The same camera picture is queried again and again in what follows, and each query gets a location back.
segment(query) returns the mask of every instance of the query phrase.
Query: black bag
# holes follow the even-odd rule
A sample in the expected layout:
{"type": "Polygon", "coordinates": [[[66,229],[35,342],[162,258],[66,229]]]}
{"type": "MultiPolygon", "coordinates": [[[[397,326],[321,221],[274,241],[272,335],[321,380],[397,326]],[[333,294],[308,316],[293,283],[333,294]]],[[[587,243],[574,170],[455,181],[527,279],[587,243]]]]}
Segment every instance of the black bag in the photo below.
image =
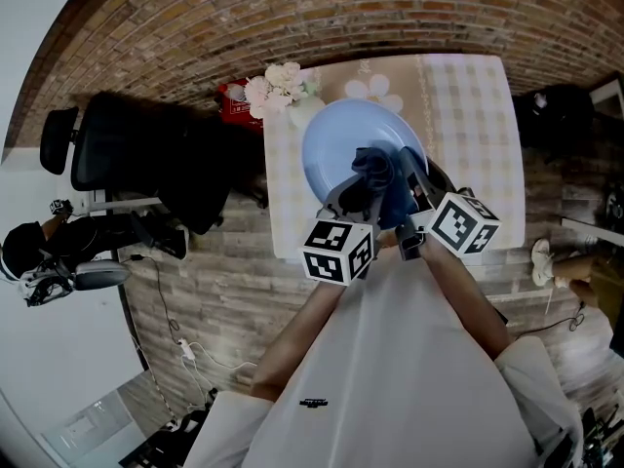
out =
{"type": "Polygon", "coordinates": [[[553,85],[513,97],[513,102],[522,147],[546,149],[551,160],[591,133],[594,104],[576,85],[553,85]]]}

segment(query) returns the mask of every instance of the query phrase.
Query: person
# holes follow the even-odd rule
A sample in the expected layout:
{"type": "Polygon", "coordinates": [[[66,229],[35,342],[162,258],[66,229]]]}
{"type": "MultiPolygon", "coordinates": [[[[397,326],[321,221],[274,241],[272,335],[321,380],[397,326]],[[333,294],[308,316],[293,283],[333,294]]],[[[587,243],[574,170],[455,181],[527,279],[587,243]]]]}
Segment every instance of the person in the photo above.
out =
{"type": "MultiPolygon", "coordinates": [[[[55,214],[43,224],[28,222],[11,230],[0,245],[0,271],[9,281],[18,281],[24,272],[43,261],[46,252],[62,259],[73,271],[97,254],[118,250],[140,242],[130,214],[85,216],[68,222],[70,210],[55,214]]],[[[161,249],[178,258],[186,256],[188,230],[166,227],[154,215],[140,219],[149,230],[157,231],[161,249]]]]}
{"type": "Polygon", "coordinates": [[[575,254],[555,261],[550,242],[539,239],[531,249],[532,279],[536,286],[550,280],[557,288],[569,288],[581,301],[603,311],[614,331],[610,348],[624,357],[624,326],[618,331],[618,319],[624,299],[624,263],[616,255],[575,254]]]}
{"type": "Polygon", "coordinates": [[[541,340],[514,341],[434,238],[420,255],[320,283],[249,394],[218,393],[184,467],[578,466],[580,415],[541,340]]]}

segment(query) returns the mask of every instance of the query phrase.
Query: power strip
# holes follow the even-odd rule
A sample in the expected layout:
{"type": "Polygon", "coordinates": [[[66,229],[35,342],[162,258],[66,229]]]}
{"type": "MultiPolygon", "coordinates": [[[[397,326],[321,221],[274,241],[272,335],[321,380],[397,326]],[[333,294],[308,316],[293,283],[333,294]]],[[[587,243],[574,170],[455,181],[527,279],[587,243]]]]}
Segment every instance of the power strip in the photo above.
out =
{"type": "Polygon", "coordinates": [[[194,361],[195,354],[193,353],[193,349],[191,348],[191,346],[188,344],[188,341],[186,341],[186,338],[180,338],[179,345],[182,347],[184,357],[186,357],[186,359],[188,359],[189,361],[194,361]]]}

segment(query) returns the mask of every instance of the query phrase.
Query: dark blue cloth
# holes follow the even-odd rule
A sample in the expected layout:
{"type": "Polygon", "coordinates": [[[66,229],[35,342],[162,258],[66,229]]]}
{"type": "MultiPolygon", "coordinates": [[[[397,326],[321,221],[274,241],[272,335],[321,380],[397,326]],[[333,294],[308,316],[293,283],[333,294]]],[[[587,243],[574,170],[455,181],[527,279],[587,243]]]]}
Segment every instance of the dark blue cloth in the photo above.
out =
{"type": "Polygon", "coordinates": [[[351,169],[363,179],[371,195],[385,191],[379,214],[379,227],[391,229],[417,211],[397,158],[378,147],[360,147],[351,169]]]}

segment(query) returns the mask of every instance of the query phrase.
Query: brick wall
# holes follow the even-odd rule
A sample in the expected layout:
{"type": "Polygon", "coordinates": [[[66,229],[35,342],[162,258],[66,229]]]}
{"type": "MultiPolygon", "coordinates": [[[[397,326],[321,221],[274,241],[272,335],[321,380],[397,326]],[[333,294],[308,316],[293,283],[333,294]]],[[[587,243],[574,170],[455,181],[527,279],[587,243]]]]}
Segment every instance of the brick wall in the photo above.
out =
{"type": "Polygon", "coordinates": [[[38,145],[49,110],[102,90],[211,107],[219,83],[260,73],[272,61],[496,54],[515,92],[557,82],[587,86],[624,70],[624,0],[96,2],[45,80],[30,87],[12,143],[38,145]]]}
{"type": "Polygon", "coordinates": [[[15,145],[21,126],[41,86],[57,64],[60,55],[106,0],[68,0],[39,46],[21,85],[9,124],[7,146],[15,145]]]}

